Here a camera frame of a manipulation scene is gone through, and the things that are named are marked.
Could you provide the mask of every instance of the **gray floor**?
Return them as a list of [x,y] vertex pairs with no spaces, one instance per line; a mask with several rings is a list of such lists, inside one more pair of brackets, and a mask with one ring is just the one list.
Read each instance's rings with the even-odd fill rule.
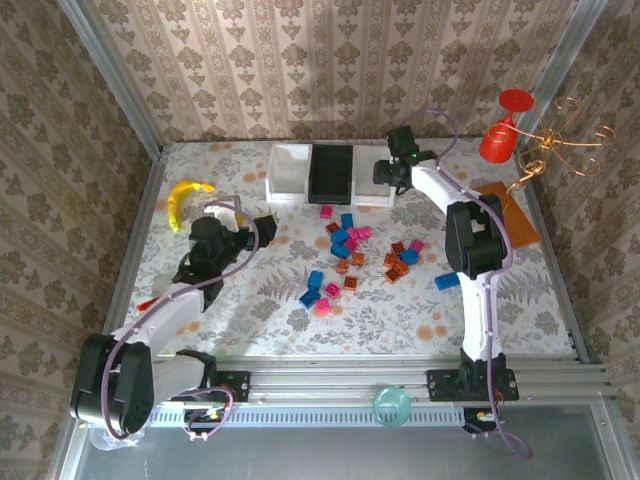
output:
[[135,448],[89,445],[82,480],[580,479],[610,478],[587,409],[513,408],[508,426],[534,450],[511,455],[498,437],[472,440],[438,428],[228,428],[208,442],[148,429]]

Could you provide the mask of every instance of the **blue block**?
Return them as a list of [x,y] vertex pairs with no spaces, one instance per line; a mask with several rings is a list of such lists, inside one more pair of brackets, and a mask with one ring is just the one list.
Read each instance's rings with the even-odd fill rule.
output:
[[349,238],[349,234],[344,228],[339,228],[331,234],[331,241],[342,245]]
[[309,310],[318,300],[320,300],[320,293],[313,289],[307,290],[307,292],[300,297],[300,303],[307,310]]
[[342,228],[346,230],[347,228],[353,227],[353,215],[350,213],[343,213],[340,215],[340,218],[342,219]]
[[438,290],[444,290],[446,288],[457,287],[460,285],[460,279],[456,272],[440,275],[439,277],[436,277],[435,282]]
[[323,278],[324,274],[322,272],[312,270],[311,275],[309,275],[309,280],[307,281],[307,286],[309,287],[309,289],[320,290]]
[[400,254],[400,260],[402,260],[409,266],[418,263],[418,258],[420,258],[420,256],[418,255],[418,252],[416,252],[413,248],[405,250]]
[[339,243],[334,243],[331,245],[331,253],[338,258],[347,258],[351,252]]

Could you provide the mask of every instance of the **teal bowl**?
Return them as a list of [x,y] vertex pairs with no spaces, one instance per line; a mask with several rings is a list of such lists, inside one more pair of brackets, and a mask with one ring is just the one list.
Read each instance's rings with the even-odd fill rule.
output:
[[399,427],[409,420],[411,398],[398,387],[384,387],[373,398],[376,420],[387,427]]

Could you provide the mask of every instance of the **cable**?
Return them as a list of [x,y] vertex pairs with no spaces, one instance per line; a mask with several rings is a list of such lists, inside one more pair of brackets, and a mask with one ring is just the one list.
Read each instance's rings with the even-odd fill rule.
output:
[[[211,392],[225,393],[227,395],[227,398],[229,399],[229,402],[227,403],[227,405],[225,405],[224,416],[222,417],[222,420],[220,420],[218,425],[216,425],[211,431],[206,432],[202,435],[205,440],[214,436],[218,432],[218,430],[220,430],[222,426],[225,423],[227,423],[227,421],[229,420],[229,417],[231,417],[231,412],[233,410],[233,392],[231,392],[231,390],[227,387],[208,387],[208,388],[200,388],[197,390],[186,390],[182,392],[180,395],[176,395],[176,397],[186,397],[186,396],[200,395],[202,393],[211,393]],[[192,439],[194,438],[195,432],[191,429],[191,426],[193,425],[193,422],[195,422],[198,418],[202,418],[203,416],[204,415],[195,416],[189,419],[189,422],[187,423],[187,427],[185,428],[185,431],[189,434],[189,436]]]
[[223,280],[227,277],[230,277],[231,275],[238,273],[240,270],[242,270],[244,267],[247,266],[247,264],[251,261],[251,259],[254,257],[254,255],[258,251],[258,248],[260,246],[260,233],[258,232],[258,226],[256,225],[256,222],[253,220],[253,218],[251,218],[244,210],[241,210],[232,205],[227,205],[226,203],[209,202],[204,205],[205,208],[210,206],[228,208],[230,210],[233,210],[235,213],[239,213],[240,215],[242,215],[247,219],[247,221],[253,228],[253,233],[255,235],[253,250],[251,250],[251,252],[249,253],[249,256],[233,270],[227,273],[223,273],[222,275],[218,275],[217,277],[212,278],[210,280],[205,280],[204,282],[200,282],[195,285],[189,285],[188,287],[185,287],[182,290],[178,290],[177,292],[169,294],[164,298],[158,300],[149,308],[147,313],[145,315],[142,315],[142,317],[136,323],[134,323],[133,326],[129,330],[127,330],[127,332],[122,336],[122,338],[118,340],[118,342],[114,345],[113,349],[109,353],[109,356],[107,357],[107,361],[104,365],[104,370],[102,372],[102,379],[100,381],[100,409],[102,412],[102,420],[104,422],[105,428],[109,432],[109,435],[111,435],[116,440],[124,440],[129,436],[129,434],[126,432],[118,433],[116,429],[113,427],[113,424],[111,423],[111,417],[109,415],[109,376],[111,374],[111,369],[113,368],[113,364],[115,363],[116,356],[118,355],[118,352],[120,352],[124,344],[127,342],[127,340],[131,338],[131,336],[134,335],[136,332],[138,332],[139,329],[145,323],[147,323],[149,319],[151,319],[164,305],[166,305],[169,302],[172,302],[175,298],[178,298],[182,295],[185,295],[189,292],[205,287],[212,283],[219,282],[220,280]]
[[[422,116],[425,113],[432,113],[432,114],[435,114],[435,115],[442,115],[449,122],[449,125],[451,125],[451,127],[453,129],[453,134],[454,134],[453,139],[451,140],[451,143],[449,144],[449,146],[447,148],[445,148],[444,151],[442,151],[436,158],[436,162],[435,162],[436,172],[453,189],[455,189],[456,191],[460,192],[462,195],[464,195],[465,197],[469,198],[471,201],[475,202],[477,205],[480,206],[480,208],[482,208],[485,212],[487,212],[487,214],[489,214],[489,216],[491,217],[491,220],[493,220],[495,222],[495,224],[498,227],[498,230],[500,230],[500,234],[502,235],[502,238],[503,238],[504,243],[505,243],[505,247],[506,247],[506,250],[507,250],[507,257],[505,259],[505,264],[503,265],[502,268],[490,272],[489,275],[487,275],[486,283],[482,286],[482,292],[483,292],[484,298],[485,298],[485,302],[484,302],[484,305],[485,305],[485,316],[486,316],[486,318],[488,320],[488,326],[487,326],[487,349],[489,351],[489,360],[487,361],[487,394],[489,396],[489,405],[491,406],[491,413],[493,413],[493,416],[496,419],[496,425],[497,425],[498,432],[500,433],[500,436],[502,437],[502,440],[504,441],[505,445],[509,448],[509,450],[511,450],[511,452],[514,455],[516,455],[516,456],[518,456],[518,457],[520,457],[520,458],[522,458],[524,460],[531,460],[531,458],[533,458],[533,450],[531,449],[531,446],[529,446],[529,444],[524,439],[518,437],[517,435],[515,435],[513,433],[510,433],[510,432],[506,431],[502,427],[502,424],[498,420],[498,418],[499,418],[498,417],[498,410],[497,410],[497,408],[495,406],[495,399],[494,399],[494,396],[493,396],[493,378],[492,378],[493,318],[492,318],[492,315],[491,315],[491,279],[496,275],[499,275],[501,273],[507,272],[511,268],[511,266],[513,265],[513,248],[511,247],[511,239],[509,238],[509,235],[507,234],[507,229],[504,226],[504,223],[502,222],[502,220],[500,220],[500,217],[498,217],[498,214],[496,212],[494,212],[493,209],[489,208],[489,206],[486,203],[484,203],[482,200],[480,200],[479,198],[471,195],[467,191],[467,189],[465,189],[462,185],[460,185],[453,178],[451,178],[442,169],[442,167],[440,167],[440,162],[441,162],[442,158],[451,151],[453,146],[458,141],[459,128],[458,128],[458,124],[456,123],[456,121],[450,115],[446,114],[445,112],[443,112],[441,110],[436,110],[436,109],[432,109],[432,108],[422,108],[422,109],[412,113],[407,118],[405,118],[401,125],[405,125],[408,120],[410,120],[412,118],[415,118],[417,116]],[[513,446],[512,442],[509,439],[512,439],[515,442],[519,443],[521,446],[523,446],[526,449],[526,453],[523,454],[523,453],[519,452],[518,450],[516,450],[516,448]]]

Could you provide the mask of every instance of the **black container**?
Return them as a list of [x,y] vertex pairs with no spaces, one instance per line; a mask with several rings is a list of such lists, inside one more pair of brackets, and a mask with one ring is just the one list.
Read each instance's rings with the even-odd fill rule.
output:
[[351,205],[352,145],[313,145],[309,203]]

